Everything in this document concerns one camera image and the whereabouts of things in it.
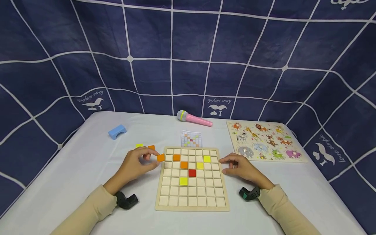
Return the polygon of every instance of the white table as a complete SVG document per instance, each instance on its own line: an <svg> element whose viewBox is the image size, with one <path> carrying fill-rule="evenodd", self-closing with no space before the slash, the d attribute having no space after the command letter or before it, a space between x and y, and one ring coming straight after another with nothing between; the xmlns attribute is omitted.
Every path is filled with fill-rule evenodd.
<svg viewBox="0 0 376 235"><path fill-rule="evenodd" d="M180 146L182 130L201 132L203 145L217 147L221 157L233 152L226 121L213 127L180 122L173 116L97 112L93 114L0 220L0 234L49 234L99 184L112 176L136 144ZM107 132L123 124L128 132L112 140ZM314 163L253 162L322 234L365 234ZM258 201L245 202L238 191L251 185L225 176L230 212L155 211L160 167L126 185L139 203L129 211L115 209L92 234L283 234Z"/></svg>

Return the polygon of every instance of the bird logo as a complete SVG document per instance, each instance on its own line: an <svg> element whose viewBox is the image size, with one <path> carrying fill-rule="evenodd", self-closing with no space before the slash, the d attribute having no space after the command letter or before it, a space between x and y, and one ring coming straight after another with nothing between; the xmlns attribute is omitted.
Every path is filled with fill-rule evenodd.
<svg viewBox="0 0 376 235"><path fill-rule="evenodd" d="M326 153L326 149L325 149L325 147L324 147L321 143L316 143L316 144L317 144L317 146L318 146L318 150L319 150L320 153L324 156L324 158L325 158L326 160L332 162L333 165L334 165L334 164L335 164L335 159L334 159L334 157L333 157L332 155ZM319 160L319 159L320 159L320 154L319 154L319 153L313 151L312 154L313 154L313 156L315 156L316 160ZM320 163L320 165L323 166L325 163L327 163L326 160L324 160L322 163Z"/></svg>
<svg viewBox="0 0 376 235"><path fill-rule="evenodd" d="M82 104L82 105L89 106L90 108L88 108L88 110L98 110L94 106L98 106L98 108L101 110L102 105L100 105L100 102L102 102L102 100L104 100L104 99L98 98L94 101L94 103L86 103L86 104Z"/></svg>

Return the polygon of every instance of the blue foam block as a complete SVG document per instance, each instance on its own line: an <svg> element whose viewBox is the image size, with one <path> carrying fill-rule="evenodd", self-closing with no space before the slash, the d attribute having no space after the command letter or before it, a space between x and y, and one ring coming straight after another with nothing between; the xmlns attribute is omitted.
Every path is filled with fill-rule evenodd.
<svg viewBox="0 0 376 235"><path fill-rule="evenodd" d="M120 133L127 133L127 129L123 125L119 125L115 128L113 128L111 131L108 132L110 135L111 139L115 140L118 134Z"/></svg>

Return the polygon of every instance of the left hand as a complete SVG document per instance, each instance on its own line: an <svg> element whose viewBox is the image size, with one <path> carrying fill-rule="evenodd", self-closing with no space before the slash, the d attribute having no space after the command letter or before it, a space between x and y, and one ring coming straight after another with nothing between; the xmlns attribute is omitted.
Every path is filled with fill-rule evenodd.
<svg viewBox="0 0 376 235"><path fill-rule="evenodd" d="M138 147L127 153L118 171L111 177L103 187L112 195L115 195L124 185L128 182L137 179L139 176L145 174L148 171L155 169L158 165L158 161L152 161L147 165L142 165L139 158L143 158L147 161L150 160L151 155L159 155L155 150L147 147Z"/></svg>

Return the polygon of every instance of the fabric backdrop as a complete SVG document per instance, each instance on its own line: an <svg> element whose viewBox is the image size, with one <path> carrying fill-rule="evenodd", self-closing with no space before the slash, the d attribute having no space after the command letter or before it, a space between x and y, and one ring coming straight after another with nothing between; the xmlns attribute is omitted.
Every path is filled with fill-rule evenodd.
<svg viewBox="0 0 376 235"><path fill-rule="evenodd" d="M0 1L0 214L92 113L185 109L287 124L376 233L375 15L375 0Z"/></svg>

